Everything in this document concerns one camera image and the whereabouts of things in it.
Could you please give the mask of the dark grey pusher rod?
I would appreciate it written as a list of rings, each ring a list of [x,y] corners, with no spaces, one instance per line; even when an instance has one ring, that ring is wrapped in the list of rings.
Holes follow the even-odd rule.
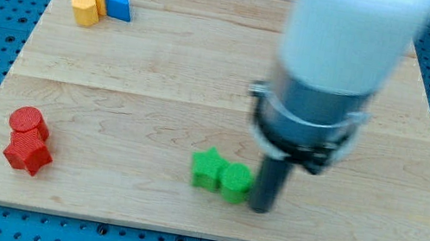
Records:
[[[290,162],[267,155],[263,158],[248,198],[252,211],[266,213],[272,209],[292,166]]]

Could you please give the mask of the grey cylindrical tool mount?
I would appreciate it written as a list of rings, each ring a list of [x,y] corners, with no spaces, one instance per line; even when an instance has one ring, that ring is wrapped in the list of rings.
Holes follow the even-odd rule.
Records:
[[[256,99],[250,131],[264,157],[317,175],[350,154],[370,118],[373,92],[323,89],[277,62],[270,72],[269,80],[253,81],[249,89]]]

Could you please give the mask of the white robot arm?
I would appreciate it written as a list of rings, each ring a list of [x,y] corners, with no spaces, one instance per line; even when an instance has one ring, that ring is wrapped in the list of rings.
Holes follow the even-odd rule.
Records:
[[[264,151],[249,206],[268,212],[289,171],[320,174],[351,153],[367,104],[430,22],[430,0],[294,0],[267,81],[251,84]]]

